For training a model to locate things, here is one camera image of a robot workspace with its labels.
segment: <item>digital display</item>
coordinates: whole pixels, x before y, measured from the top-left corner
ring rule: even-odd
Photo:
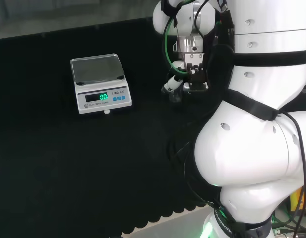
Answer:
[[[85,101],[92,102],[92,101],[99,101],[99,100],[108,100],[109,96],[107,93],[97,93],[85,96]]]

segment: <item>electronic scale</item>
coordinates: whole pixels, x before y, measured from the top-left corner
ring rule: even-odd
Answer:
[[[80,114],[128,107],[132,98],[116,54],[71,60],[75,94]]]

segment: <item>black strap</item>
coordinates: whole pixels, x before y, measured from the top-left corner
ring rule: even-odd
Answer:
[[[168,0],[161,1],[161,10],[169,17],[175,18],[180,7],[173,7],[169,4]]]
[[[306,64],[306,51],[263,54],[234,54],[234,65],[243,67],[281,67]]]
[[[220,211],[214,210],[219,227],[230,238],[266,238],[271,231],[271,217],[256,223],[229,222]]]
[[[226,91],[223,100],[262,120],[274,121],[279,114],[278,110],[231,89]]]

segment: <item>yellow object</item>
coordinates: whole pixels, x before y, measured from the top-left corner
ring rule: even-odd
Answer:
[[[294,212],[298,203],[298,199],[300,197],[300,192],[301,192],[301,188],[298,189],[296,192],[292,193],[292,195],[290,196],[290,211]],[[303,202],[304,202],[304,194],[302,197],[302,202],[300,204],[299,210],[302,210],[303,208]]]

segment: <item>black tablecloth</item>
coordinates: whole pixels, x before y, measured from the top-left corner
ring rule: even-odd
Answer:
[[[80,115],[70,60],[110,53],[133,106]],[[0,40],[0,238],[108,237],[194,209],[166,143],[217,94],[173,108],[166,74],[150,18]]]

